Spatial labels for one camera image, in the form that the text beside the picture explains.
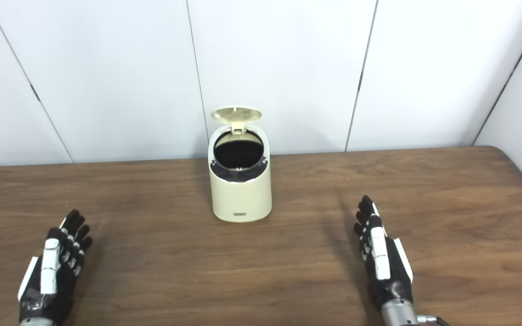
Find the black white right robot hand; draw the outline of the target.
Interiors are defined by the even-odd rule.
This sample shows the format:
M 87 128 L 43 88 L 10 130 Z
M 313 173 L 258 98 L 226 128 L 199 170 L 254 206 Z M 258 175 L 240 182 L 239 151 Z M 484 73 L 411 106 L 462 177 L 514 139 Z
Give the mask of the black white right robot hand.
M 386 233 L 373 200 L 364 195 L 358 204 L 354 232 L 368 276 L 368 295 L 377 309 L 389 301 L 414 302 L 414 274 L 400 239 Z

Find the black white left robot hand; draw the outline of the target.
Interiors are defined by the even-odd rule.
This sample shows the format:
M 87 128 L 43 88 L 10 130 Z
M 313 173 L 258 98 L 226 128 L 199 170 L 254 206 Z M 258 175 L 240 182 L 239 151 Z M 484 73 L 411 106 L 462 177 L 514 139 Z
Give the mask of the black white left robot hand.
M 17 293 L 21 326 L 62 326 L 68 320 L 93 244 L 90 230 L 78 209 L 49 229 L 42 253 L 31 258 Z

